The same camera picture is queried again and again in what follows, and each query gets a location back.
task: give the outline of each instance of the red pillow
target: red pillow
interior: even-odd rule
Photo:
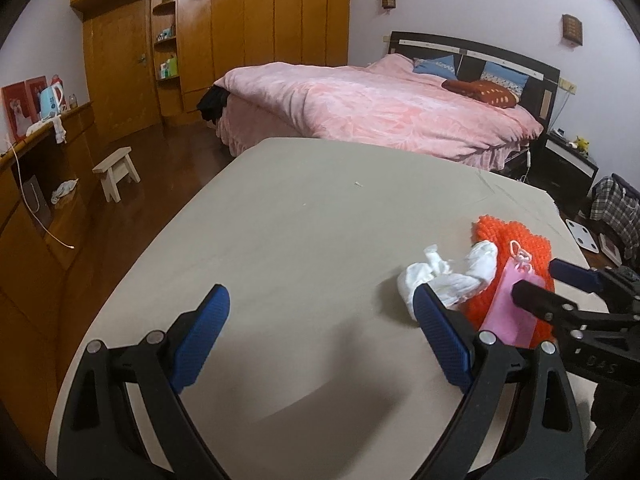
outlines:
[[[448,80],[442,83],[442,87],[455,94],[471,97],[476,101],[487,103],[497,108],[513,108],[519,101],[516,94],[493,81],[481,80],[467,83],[465,81]]]

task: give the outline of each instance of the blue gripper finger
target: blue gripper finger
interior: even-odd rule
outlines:
[[[229,293],[222,285],[216,285],[202,301],[198,319],[174,354],[174,372],[170,382],[177,394],[198,378],[229,316],[229,307]]]
[[[564,260],[551,260],[549,274],[555,280],[579,288],[584,292],[602,292],[602,283],[596,270],[583,269]]]
[[[447,381],[466,394],[474,380],[471,355],[447,319],[446,307],[428,287],[421,285],[415,290],[415,317]]]

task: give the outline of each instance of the black headboard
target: black headboard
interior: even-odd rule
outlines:
[[[453,54],[460,81],[480,79],[487,61],[526,73],[529,80],[522,92],[520,105],[545,127],[545,132],[548,129],[560,79],[557,68],[496,46],[420,32],[392,32],[389,53],[411,59],[435,59]]]

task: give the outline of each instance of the white cloth on floor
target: white cloth on floor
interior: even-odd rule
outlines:
[[[68,195],[76,188],[77,183],[78,183],[78,179],[67,180],[66,182],[63,182],[62,184],[60,184],[58,189],[55,190],[51,195],[51,203],[53,205],[56,205],[63,196]]]
[[[413,320],[415,289],[423,283],[429,283],[446,307],[463,303],[485,290],[495,278],[498,248],[487,240],[474,245],[462,262],[461,273],[452,272],[449,263],[438,254],[437,245],[427,247],[424,256],[426,262],[412,264],[398,276],[398,292]]]
[[[52,117],[49,119],[44,119],[43,121],[38,121],[37,123],[33,123],[27,129],[27,137],[29,137],[33,132],[35,132],[36,130],[39,130],[41,127],[43,127],[47,123],[53,123],[53,127],[56,130],[56,142],[58,144],[62,144],[63,142],[66,142],[66,130],[62,126],[62,119],[60,118],[59,115],[56,115],[55,117]]]

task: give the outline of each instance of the electric kettle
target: electric kettle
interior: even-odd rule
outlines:
[[[65,91],[60,83],[46,87],[40,93],[40,118],[42,120],[60,115]]]

